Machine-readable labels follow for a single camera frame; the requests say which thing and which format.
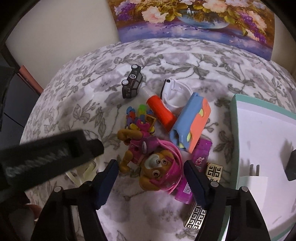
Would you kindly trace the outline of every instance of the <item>floral blanket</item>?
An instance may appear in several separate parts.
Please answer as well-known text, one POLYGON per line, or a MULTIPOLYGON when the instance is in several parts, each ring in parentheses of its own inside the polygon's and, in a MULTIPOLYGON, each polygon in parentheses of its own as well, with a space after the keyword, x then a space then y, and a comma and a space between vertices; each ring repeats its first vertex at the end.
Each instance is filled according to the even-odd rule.
MULTIPOLYGON (((99 138, 105 146, 104 168, 127 150, 116 136, 128 106, 144 104, 140 97, 122 99, 121 81, 131 65, 142 67, 143 81, 157 94, 165 78, 184 81, 205 97, 212 109, 203 135, 213 147, 209 162, 224 166, 221 183, 230 177, 233 137, 229 103, 234 94, 253 96, 295 112, 290 74, 233 46, 198 39, 148 39, 100 48, 65 64, 37 101, 21 142, 83 129, 88 139, 99 138)), ((156 135, 167 134, 157 125, 156 135)), ((164 191, 144 192, 138 169, 119 174, 99 219, 109 241, 194 240, 197 231, 183 227, 186 205, 164 191)), ((28 191, 32 203, 43 206, 55 186, 73 188, 66 175, 28 191)), ((77 208, 73 218, 78 240, 83 240, 77 208)))

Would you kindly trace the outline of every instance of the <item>pink helmet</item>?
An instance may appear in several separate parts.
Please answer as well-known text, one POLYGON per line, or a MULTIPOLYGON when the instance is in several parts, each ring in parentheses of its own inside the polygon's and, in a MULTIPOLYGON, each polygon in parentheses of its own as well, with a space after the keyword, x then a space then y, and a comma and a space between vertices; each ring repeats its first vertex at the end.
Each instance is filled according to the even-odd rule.
POLYGON ((161 177, 160 180, 150 179, 150 182, 161 190, 168 191, 170 194, 179 184, 183 173, 183 162, 179 149, 171 142, 160 140, 157 137, 147 137, 143 139, 142 152, 147 154, 153 152, 157 147, 162 147, 165 150, 170 151, 174 159, 167 157, 172 163, 169 171, 161 177))

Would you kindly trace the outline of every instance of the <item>power plug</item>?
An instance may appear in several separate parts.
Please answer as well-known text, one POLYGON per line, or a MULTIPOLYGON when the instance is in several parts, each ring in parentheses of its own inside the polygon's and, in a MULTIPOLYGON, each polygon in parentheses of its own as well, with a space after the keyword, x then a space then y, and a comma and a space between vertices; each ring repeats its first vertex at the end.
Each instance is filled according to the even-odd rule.
POLYGON ((266 196, 268 177, 262 177, 259 175, 260 165, 256 166, 256 175, 253 176, 253 167, 254 165, 251 164, 249 176, 239 177, 238 187, 248 187, 254 200, 257 203, 257 206, 260 210, 262 210, 266 196))

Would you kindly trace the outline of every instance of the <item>vase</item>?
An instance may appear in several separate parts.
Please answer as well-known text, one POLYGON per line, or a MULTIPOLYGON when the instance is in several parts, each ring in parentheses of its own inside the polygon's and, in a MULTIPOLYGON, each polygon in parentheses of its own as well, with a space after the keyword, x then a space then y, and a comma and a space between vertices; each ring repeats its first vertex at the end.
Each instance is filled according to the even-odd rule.
POLYGON ((184 23, 204 29, 219 29, 229 25, 228 22, 218 16, 215 12, 203 12, 198 10, 183 9, 178 13, 182 14, 178 19, 184 23))

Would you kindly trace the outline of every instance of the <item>purple package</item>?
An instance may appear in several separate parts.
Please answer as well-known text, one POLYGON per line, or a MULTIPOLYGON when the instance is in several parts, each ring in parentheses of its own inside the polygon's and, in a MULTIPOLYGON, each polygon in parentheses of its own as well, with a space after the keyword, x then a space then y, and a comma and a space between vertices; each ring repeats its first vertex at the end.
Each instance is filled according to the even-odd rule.
MULTIPOLYGON (((200 138, 192 152, 191 161, 194 163, 199 172, 205 172, 207 168, 207 158, 209 156, 211 146, 211 141, 200 138)), ((184 176, 182 176, 177 188, 178 192, 175 196, 175 199, 180 202, 190 204, 193 194, 184 176)))

